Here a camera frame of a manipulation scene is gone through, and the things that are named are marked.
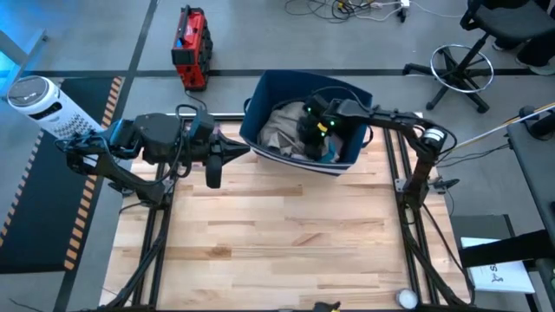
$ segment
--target metal bracket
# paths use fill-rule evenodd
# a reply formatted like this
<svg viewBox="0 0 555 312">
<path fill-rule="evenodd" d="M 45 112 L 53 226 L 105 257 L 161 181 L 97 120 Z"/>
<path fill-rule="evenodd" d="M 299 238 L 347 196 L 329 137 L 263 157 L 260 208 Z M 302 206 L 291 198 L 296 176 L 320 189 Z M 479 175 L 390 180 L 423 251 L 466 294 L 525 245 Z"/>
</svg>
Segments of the metal bracket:
<svg viewBox="0 0 555 312">
<path fill-rule="evenodd" d="M 441 181 L 441 177 L 430 179 L 428 181 L 428 186 L 429 186 L 430 192 L 443 195 L 447 192 L 447 188 L 445 186 L 441 186 L 441 187 L 434 186 L 434 184 L 439 181 Z M 402 189 L 405 186 L 406 182 L 407 182 L 406 179 L 395 179 L 395 191 L 402 192 Z"/>
</svg>

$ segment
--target concrete floor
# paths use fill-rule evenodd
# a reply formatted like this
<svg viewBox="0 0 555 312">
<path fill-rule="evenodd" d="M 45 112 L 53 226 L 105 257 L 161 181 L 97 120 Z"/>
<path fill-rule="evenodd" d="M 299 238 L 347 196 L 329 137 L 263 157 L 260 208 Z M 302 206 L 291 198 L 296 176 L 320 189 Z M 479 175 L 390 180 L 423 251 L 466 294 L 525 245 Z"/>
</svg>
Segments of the concrete floor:
<svg viewBox="0 0 555 312">
<path fill-rule="evenodd" d="M 416 7 L 404 24 L 392 16 L 384 23 L 352 19 L 332 24 L 315 16 L 290 16 L 285 0 L 191 0 L 208 18 L 214 40 L 213 69 L 264 68 L 367 68 L 400 69 L 406 62 L 427 63 L 438 46 L 457 42 L 473 44 L 480 30 L 466 32 L 457 18 L 430 15 Z M 466 0 L 419 0 L 427 9 L 448 15 L 464 12 Z M 38 27 L 50 40 L 39 50 L 30 68 L 35 70 L 127 70 L 147 13 L 149 0 L 69 1 L 7 0 L 0 3 L 0 28 L 24 44 Z M 142 51 L 139 70 L 173 69 L 169 49 L 183 1 L 159 0 Z M 297 1 L 291 10 L 305 10 Z M 377 12 L 385 15 L 390 9 Z M 513 53 L 483 52 L 495 68 L 517 68 Z M 499 76 L 481 95 L 492 109 L 477 114 L 467 98 L 449 93 L 432 112 L 424 106 L 439 89 L 427 77 L 346 76 L 337 77 L 374 95 L 375 104 L 406 111 L 422 111 L 425 117 L 451 129 L 459 140 L 467 140 L 513 117 L 520 107 L 536 107 L 555 101 L 555 77 Z M 256 77 L 213 77 L 198 97 L 214 113 L 238 113 L 251 96 Z M 187 102 L 175 78 L 135 78 L 124 117 L 173 111 Z M 9 207 L 38 128 L 6 105 L 0 105 L 0 215 Z M 484 151 L 503 144 L 503 133 L 459 151 Z M 505 150 L 484 159 L 468 161 L 440 170 L 446 179 L 460 179 L 452 189 L 459 215 L 509 214 L 517 234 L 542 227 L 532 197 L 514 154 Z M 111 243 L 117 225 L 121 196 L 102 188 L 85 256 L 69 305 L 70 310 L 93 308 L 102 292 Z M 62 275 L 56 273 L 0 276 L 0 310 L 26 311 L 8 298 L 32 307 L 52 309 Z M 536 283 L 539 293 L 541 285 Z M 550 307 L 539 296 L 544 311 Z M 526 311 L 520 295 L 479 294 L 481 307 Z"/>
</svg>

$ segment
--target wooden table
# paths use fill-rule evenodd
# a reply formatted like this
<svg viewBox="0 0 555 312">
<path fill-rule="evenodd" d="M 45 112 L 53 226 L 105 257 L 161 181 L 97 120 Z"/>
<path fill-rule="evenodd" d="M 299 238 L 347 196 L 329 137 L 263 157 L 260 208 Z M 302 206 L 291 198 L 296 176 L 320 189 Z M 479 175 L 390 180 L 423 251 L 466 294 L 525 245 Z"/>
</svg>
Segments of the wooden table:
<svg viewBox="0 0 555 312">
<path fill-rule="evenodd" d="M 238 129 L 222 126 L 235 140 Z M 414 165 L 414 151 L 409 156 Z M 132 172 L 153 179 L 155 169 L 137 159 Z M 443 196 L 429 194 L 426 203 L 456 250 Z M 467 299 L 462 274 L 422 214 L 434 267 Z M 146 220 L 140 206 L 121 214 L 101 304 L 137 267 Z M 311 309 L 317 301 L 398 309 L 395 292 L 409 288 L 404 252 L 381 129 L 338 178 L 250 152 L 224 167 L 218 190 L 206 187 L 200 167 L 177 184 L 157 309 Z"/>
</svg>

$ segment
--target red toolbox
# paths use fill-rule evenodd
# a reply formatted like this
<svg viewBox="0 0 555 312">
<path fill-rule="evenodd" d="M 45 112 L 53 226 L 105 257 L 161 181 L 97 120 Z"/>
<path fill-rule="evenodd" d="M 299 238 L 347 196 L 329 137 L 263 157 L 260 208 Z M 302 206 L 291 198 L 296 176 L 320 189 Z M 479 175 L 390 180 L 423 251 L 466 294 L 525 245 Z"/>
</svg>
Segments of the red toolbox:
<svg viewBox="0 0 555 312">
<path fill-rule="evenodd" d="M 186 91 L 206 90 L 212 46 L 204 11 L 188 5 L 181 8 L 173 41 L 172 62 Z"/>
</svg>

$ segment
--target blue plastic bin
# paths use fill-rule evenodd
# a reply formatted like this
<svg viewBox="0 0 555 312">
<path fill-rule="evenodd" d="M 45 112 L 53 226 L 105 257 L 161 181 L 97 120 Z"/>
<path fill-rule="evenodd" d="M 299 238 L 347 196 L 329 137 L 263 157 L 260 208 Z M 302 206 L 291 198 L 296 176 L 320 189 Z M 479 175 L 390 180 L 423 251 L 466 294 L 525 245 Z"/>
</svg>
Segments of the blue plastic bin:
<svg viewBox="0 0 555 312">
<path fill-rule="evenodd" d="M 325 164 L 314 161 L 291 159 L 279 153 L 270 152 L 258 144 L 258 133 L 270 118 L 272 108 L 279 102 L 310 95 L 319 88 L 341 86 L 351 89 L 360 98 L 363 105 L 370 108 L 372 94 L 353 87 L 346 82 L 329 77 L 293 70 L 268 70 L 261 77 L 254 95 L 251 97 L 245 119 L 239 131 L 245 142 L 251 146 L 252 151 L 262 157 L 276 160 L 281 163 L 339 176 L 353 166 L 361 151 L 367 126 L 353 127 L 352 134 L 343 137 L 343 148 L 339 161 L 335 164 Z M 346 90 L 328 89 L 319 93 L 326 101 L 334 98 L 352 98 Z"/>
</svg>

